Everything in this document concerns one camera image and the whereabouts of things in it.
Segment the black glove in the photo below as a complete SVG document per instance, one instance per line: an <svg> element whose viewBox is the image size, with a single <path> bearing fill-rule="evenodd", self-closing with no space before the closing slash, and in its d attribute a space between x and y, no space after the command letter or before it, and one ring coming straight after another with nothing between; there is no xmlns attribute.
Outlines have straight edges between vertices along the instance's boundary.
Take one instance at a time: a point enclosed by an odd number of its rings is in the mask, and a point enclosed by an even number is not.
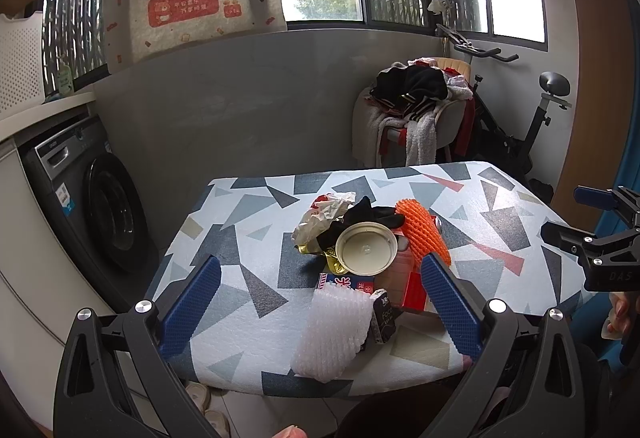
<svg viewBox="0 0 640 438"><path fill-rule="evenodd" d="M316 239L322 250L335 246L340 234L347 227L364 221L373 221L387 228L402 227L404 215L396 214L395 207L372 207L369 196L364 196L356 205L353 205L342 217L342 221L334 221Z"/></svg>

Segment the screw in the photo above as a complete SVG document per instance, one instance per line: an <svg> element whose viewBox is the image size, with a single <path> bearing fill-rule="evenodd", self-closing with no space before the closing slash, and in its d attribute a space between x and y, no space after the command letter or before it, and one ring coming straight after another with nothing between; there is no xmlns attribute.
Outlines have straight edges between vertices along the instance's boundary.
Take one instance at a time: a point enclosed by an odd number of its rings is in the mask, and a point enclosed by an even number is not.
<svg viewBox="0 0 640 438"><path fill-rule="evenodd" d="M91 310L89 308L84 308L78 312L78 320L85 321L89 317L91 317Z"/></svg>
<svg viewBox="0 0 640 438"><path fill-rule="evenodd" d="M555 321L561 321L564 315L558 308L551 308L549 310L549 317L551 317Z"/></svg>
<svg viewBox="0 0 640 438"><path fill-rule="evenodd" d="M507 305L500 299L491 299L489 301L489 309L492 312L502 313L507 309Z"/></svg>
<svg viewBox="0 0 640 438"><path fill-rule="evenodd" d="M151 309L151 301L147 301L146 299L143 301L140 301L138 304L136 304L136 312L138 313L146 313Z"/></svg>

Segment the human hand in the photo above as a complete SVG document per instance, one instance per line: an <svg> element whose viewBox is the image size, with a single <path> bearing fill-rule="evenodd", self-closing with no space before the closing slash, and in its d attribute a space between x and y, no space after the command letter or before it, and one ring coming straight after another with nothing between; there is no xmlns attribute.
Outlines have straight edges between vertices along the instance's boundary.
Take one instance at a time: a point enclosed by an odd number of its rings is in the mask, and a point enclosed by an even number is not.
<svg viewBox="0 0 640 438"><path fill-rule="evenodd" d="M300 427L290 425L276 434L273 438L306 438L306 433L300 429Z"/></svg>
<svg viewBox="0 0 640 438"><path fill-rule="evenodd" d="M609 293L609 300L613 309L609 312L609 333L619 332L626 335L631 329L631 319L629 318L629 297L625 292ZM640 296L636 299L636 311L640 312Z"/></svg>

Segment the tablecloth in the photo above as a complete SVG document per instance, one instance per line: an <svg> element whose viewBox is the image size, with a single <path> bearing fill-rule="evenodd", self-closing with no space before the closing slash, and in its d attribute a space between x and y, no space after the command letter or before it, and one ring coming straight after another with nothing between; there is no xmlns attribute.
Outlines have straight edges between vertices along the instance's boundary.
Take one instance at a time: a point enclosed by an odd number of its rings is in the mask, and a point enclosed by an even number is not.
<svg viewBox="0 0 640 438"><path fill-rule="evenodd" d="M241 392L328 397L431 382L468 364L437 316L402 313L390 341L368 342L339 379L322 384L290 370L326 264L298 253L291 232L316 196L331 191L354 191L356 201L366 195L373 205L418 199L441 218L454 273L516 312L542 315L559 305L571 313L590 296L575 256L540 239L540 226L561 218L488 163L215 179L148 291L156 299L208 253L222 265L219 290L190 344L172 359L178 376Z"/></svg>

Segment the orange foam net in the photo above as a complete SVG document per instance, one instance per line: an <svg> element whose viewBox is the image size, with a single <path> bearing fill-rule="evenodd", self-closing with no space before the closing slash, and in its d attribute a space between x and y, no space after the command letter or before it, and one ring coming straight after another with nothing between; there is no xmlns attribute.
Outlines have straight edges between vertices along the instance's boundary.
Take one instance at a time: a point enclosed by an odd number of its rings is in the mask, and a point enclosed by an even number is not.
<svg viewBox="0 0 640 438"><path fill-rule="evenodd" d="M449 249L444 244L431 214L416 199L398 201L396 213L404 214L404 225L401 230L409 240L416 266L419 267L422 258L431 252L437 252L447 266L451 266Z"/></svg>

